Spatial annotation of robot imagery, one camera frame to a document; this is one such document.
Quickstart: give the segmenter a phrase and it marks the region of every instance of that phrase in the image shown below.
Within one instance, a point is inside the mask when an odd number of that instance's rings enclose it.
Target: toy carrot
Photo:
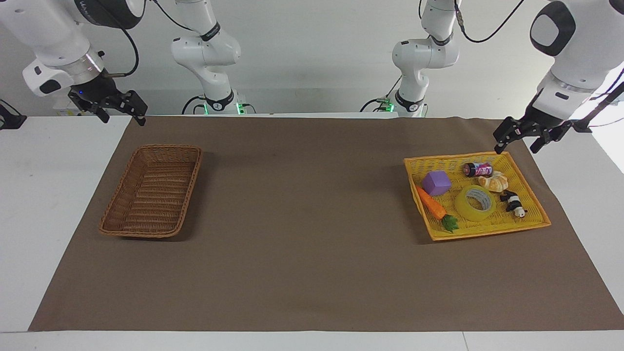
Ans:
[[[436,201],[431,195],[421,188],[416,187],[418,196],[421,198],[422,203],[427,207],[427,210],[437,219],[442,221],[442,226],[453,233],[454,229],[459,229],[457,225],[457,219],[450,214],[446,213],[446,210],[438,201]]]

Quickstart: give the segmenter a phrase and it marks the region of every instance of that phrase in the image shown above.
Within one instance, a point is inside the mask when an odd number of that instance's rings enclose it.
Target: brown wicker basket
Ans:
[[[180,232],[202,162],[195,146],[146,145],[128,161],[100,221],[100,232],[164,238]]]

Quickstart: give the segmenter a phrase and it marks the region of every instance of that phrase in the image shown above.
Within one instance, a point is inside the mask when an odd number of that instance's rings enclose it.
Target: brown mat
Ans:
[[[553,225],[428,239],[403,158],[489,151],[497,124],[130,123],[29,330],[624,329],[521,142],[509,151]],[[103,236],[98,221],[144,144],[205,151],[182,231],[166,241]]]

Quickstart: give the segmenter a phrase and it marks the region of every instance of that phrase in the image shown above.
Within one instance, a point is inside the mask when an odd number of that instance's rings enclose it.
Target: white table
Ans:
[[[294,116],[381,115],[396,116]],[[0,132],[0,349],[624,350],[624,331],[25,332],[129,120],[31,117]],[[594,138],[572,132],[535,161],[624,310],[624,174]]]

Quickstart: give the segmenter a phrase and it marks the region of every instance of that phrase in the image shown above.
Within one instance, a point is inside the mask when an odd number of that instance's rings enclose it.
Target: roll of tape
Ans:
[[[481,208],[476,209],[470,205],[469,197],[479,201]],[[455,199],[455,208],[463,218],[472,222],[481,222],[494,212],[494,196],[483,187],[470,185],[465,187]]]

